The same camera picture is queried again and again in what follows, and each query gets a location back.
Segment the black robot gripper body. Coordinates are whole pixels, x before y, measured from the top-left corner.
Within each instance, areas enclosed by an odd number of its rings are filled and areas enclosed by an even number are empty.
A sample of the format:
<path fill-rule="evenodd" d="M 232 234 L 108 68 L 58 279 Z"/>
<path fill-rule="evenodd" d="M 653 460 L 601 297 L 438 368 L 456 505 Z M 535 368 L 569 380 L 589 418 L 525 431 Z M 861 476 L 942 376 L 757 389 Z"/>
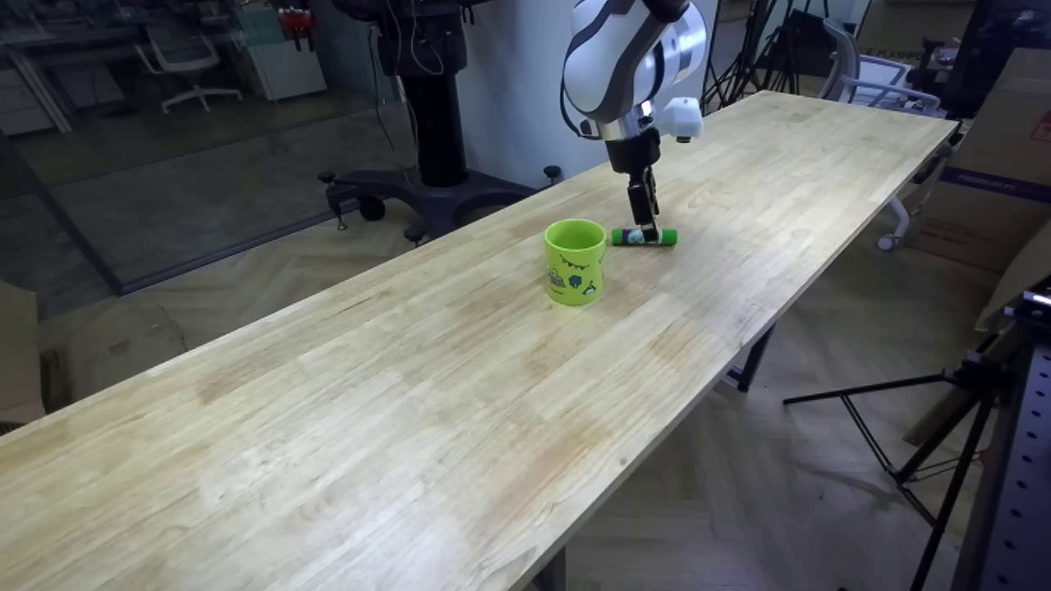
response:
<path fill-rule="evenodd" d="M 648 128 L 624 141 L 607 141 L 607 159 L 618 174 L 642 174 L 659 159 L 659 130 Z"/>

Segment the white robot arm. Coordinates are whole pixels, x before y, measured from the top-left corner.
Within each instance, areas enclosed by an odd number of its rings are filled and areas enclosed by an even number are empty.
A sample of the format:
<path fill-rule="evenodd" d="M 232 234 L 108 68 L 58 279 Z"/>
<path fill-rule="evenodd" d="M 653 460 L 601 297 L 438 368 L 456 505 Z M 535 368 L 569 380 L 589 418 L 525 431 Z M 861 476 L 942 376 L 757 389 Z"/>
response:
<path fill-rule="evenodd" d="M 628 176 L 632 226 L 616 246 L 673 246 L 657 222 L 659 137 L 692 141 L 704 128 L 701 88 L 711 25 L 692 0 L 579 0 L 563 59 L 560 107 L 571 135 L 601 141 Z"/>

